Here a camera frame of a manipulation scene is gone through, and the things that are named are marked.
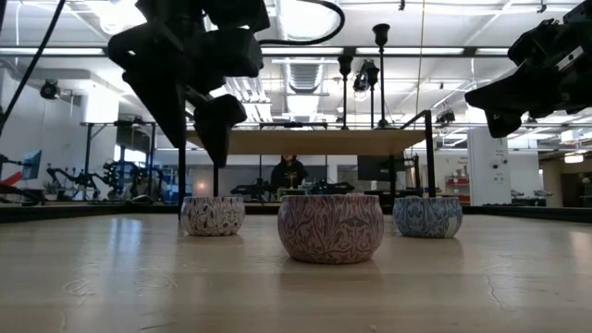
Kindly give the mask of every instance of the computer screen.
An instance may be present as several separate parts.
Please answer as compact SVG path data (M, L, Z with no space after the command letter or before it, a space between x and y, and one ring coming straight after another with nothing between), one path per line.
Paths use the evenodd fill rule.
M404 154L395 155L395 172L405 171ZM358 180L390 181L388 156L358 156Z
M41 151L28 153L23 156L22 179L31 180L39 177L39 165L41 164Z

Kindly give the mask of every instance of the red object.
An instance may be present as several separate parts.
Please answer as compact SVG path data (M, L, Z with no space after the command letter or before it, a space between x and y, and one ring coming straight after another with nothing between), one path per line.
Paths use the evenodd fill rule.
M454 186L454 185L466 186L469 184L469 179L467 179L467 178L465 178L465 179L459 178L457 180L458 180L458 182L455 183L454 179L448 179L447 184L452 185L452 186Z
M8 177L7 179L0 181L0 184L7 185L7 186L14 186L16 183L18 183L21 180L22 180L22 172L19 171L16 174Z

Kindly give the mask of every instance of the purple patterned bowl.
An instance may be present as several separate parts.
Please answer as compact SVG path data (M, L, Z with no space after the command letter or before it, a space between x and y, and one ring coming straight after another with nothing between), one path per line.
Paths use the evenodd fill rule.
M181 224L192 236L230 236L244 221L242 198L185 198Z
M377 196L286 196L277 229L292 258L317 264L353 264L372 257L384 234Z

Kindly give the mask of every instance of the bowl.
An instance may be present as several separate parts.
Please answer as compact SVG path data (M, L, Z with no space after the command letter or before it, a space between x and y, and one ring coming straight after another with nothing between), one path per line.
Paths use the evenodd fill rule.
M405 237L452 238L463 224L458 198L395 199L392 215Z
M353 264L372 258L384 234L377 196L286 196L277 214L282 244L296 260Z
M235 235L244 221L242 198L185 198L181 224L192 236Z

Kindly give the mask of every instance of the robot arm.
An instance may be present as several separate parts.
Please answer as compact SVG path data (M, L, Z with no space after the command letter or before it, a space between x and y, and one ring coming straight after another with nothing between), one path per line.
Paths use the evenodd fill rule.
M114 36L108 55L125 70L124 81L176 148L186 141L185 102L194 105L194 127L203 148L217 166L224 167L229 133L247 116L234 96L212 98L209 93L224 85L225 77L257 77L263 68L263 43L311 45L343 28L345 16L338 6L323 0L300 1L335 10L340 25L314 41L258 42L254 34L270 27L263 0L139 0L136 7L147 22ZM206 30L205 16L217 31Z
M466 102L487 116L491 136L520 128L521 116L546 117L558 110L578 113L592 105L592 0L563 17L546 19L510 48L513 73L468 92Z

